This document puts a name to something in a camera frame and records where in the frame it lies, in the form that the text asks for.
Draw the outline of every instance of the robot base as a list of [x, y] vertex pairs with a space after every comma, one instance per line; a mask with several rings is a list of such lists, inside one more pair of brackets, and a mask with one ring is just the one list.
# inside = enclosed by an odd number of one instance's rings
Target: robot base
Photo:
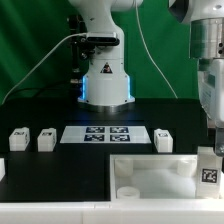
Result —
[[78, 100], [78, 104], [79, 104], [80, 108], [83, 108], [83, 109], [86, 109], [89, 111], [98, 112], [98, 113], [109, 113], [109, 114], [118, 113], [118, 112], [122, 112], [125, 110], [132, 110], [135, 105], [134, 102], [135, 102], [135, 100], [133, 98], [133, 101], [130, 101], [128, 103], [121, 104], [121, 105], [100, 106], [100, 105], [88, 104], [85, 101], [81, 101], [80, 99]]

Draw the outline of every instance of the white block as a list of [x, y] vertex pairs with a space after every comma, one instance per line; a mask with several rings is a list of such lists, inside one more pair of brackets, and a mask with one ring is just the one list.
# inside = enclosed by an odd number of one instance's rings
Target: white block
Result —
[[57, 132], [54, 128], [43, 129], [37, 139], [39, 152], [52, 152], [57, 141]]
[[222, 158], [215, 155], [213, 148], [199, 147], [196, 198], [219, 198], [221, 170]]
[[182, 177], [193, 177], [197, 170], [197, 160], [179, 160], [177, 165], [177, 173]]
[[158, 152], [173, 152], [173, 138], [169, 131], [157, 129], [154, 131], [154, 143]]
[[0, 181], [5, 176], [5, 160], [0, 159]]
[[133, 159], [130, 157], [116, 158], [114, 171], [118, 177], [130, 177], [133, 174]]
[[17, 128], [9, 137], [10, 151], [25, 151], [30, 142], [29, 128]]

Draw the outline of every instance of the small white cube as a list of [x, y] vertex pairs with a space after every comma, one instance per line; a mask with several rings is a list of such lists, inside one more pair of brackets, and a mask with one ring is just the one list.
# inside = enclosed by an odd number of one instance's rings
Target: small white cube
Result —
[[39, 152], [53, 152], [57, 141], [57, 132], [54, 128], [43, 129], [37, 139]]
[[173, 138], [169, 131], [157, 129], [154, 131], [154, 143], [157, 151], [164, 153], [173, 152]]
[[0, 181], [2, 180], [2, 178], [5, 176], [5, 160], [4, 159], [0, 159]]
[[25, 151], [30, 142], [29, 128], [17, 128], [9, 137], [10, 151]]

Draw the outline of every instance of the black cable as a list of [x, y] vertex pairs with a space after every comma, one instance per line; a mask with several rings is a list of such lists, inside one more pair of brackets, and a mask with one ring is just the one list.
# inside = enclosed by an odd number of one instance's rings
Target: black cable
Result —
[[18, 94], [19, 92], [24, 92], [24, 91], [35, 91], [35, 90], [38, 90], [37, 93], [35, 93], [32, 98], [36, 98], [38, 97], [42, 92], [44, 91], [47, 91], [47, 90], [63, 90], [63, 89], [53, 89], [52, 87], [56, 87], [56, 86], [59, 86], [59, 85], [63, 85], [63, 84], [69, 84], [68, 82], [66, 81], [60, 81], [60, 82], [56, 82], [56, 83], [53, 83], [53, 84], [50, 84], [50, 85], [47, 85], [43, 88], [23, 88], [23, 89], [18, 89], [18, 90], [15, 90], [13, 91], [7, 98], [6, 102], [14, 95]]
[[52, 88], [52, 87], [55, 87], [55, 86], [64, 85], [64, 84], [68, 84], [68, 85], [69, 85], [69, 82], [67, 82], [67, 81], [58, 81], [58, 82], [49, 84], [49, 85], [47, 85], [47, 86], [41, 88], [37, 93], [35, 93], [35, 94], [32, 96], [32, 98], [37, 98], [41, 93], [43, 93], [44, 91], [48, 90], [49, 88]]

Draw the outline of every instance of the black and white pattern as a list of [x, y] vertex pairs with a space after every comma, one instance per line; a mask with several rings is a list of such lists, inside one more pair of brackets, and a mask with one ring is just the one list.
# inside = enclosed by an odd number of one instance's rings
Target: black and white pattern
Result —
[[104, 127], [87, 127], [86, 133], [105, 133]]
[[160, 134], [159, 134], [159, 137], [161, 137], [161, 138], [166, 138], [166, 137], [168, 137], [168, 134], [166, 134], [166, 133], [160, 133]]
[[218, 170], [202, 169], [202, 182], [216, 184], [218, 182]]
[[111, 142], [130, 142], [129, 135], [110, 135]]
[[24, 135], [24, 132], [15, 132], [14, 135]]
[[121, 134], [121, 133], [129, 133], [129, 131], [128, 131], [128, 127], [111, 127], [110, 133]]
[[52, 132], [44, 132], [43, 134], [42, 134], [42, 136], [51, 136], [52, 135]]
[[84, 142], [104, 142], [104, 135], [85, 135]]

